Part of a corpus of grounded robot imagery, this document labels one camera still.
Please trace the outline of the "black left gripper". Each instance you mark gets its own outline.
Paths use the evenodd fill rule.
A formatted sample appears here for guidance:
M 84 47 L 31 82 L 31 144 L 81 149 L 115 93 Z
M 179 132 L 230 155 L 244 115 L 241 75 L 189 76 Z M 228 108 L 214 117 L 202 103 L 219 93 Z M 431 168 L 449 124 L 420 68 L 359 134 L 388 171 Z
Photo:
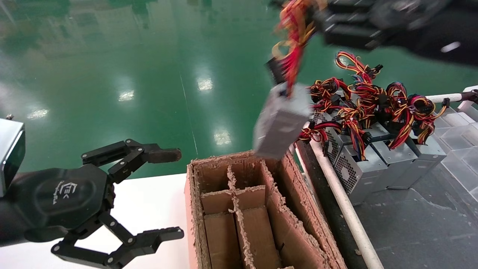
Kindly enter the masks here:
M 156 253 L 161 243 L 184 237 L 180 227 L 133 235 L 108 212 L 115 198 L 113 183 L 123 182 L 146 163 L 179 161 L 179 148 L 127 139 L 83 153 L 81 158 L 84 166 L 79 168 L 15 176 L 7 190 L 9 243 L 44 243 L 64 237 L 51 249 L 58 258 L 99 269 L 123 269 L 136 257 Z M 99 168 L 113 162 L 108 174 Z M 108 254 L 75 246 L 101 226 L 122 242 L 117 250 Z

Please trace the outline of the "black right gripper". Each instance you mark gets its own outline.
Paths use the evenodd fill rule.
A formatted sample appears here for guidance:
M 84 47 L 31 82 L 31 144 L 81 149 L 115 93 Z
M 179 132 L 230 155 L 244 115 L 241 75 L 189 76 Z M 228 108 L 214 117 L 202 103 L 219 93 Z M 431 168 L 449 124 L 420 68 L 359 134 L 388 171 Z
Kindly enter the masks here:
M 316 21 L 369 21 L 379 29 L 415 29 L 452 3 L 451 0 L 317 0 Z M 376 28 L 324 22 L 324 42 L 340 48 L 374 50 L 389 36 Z

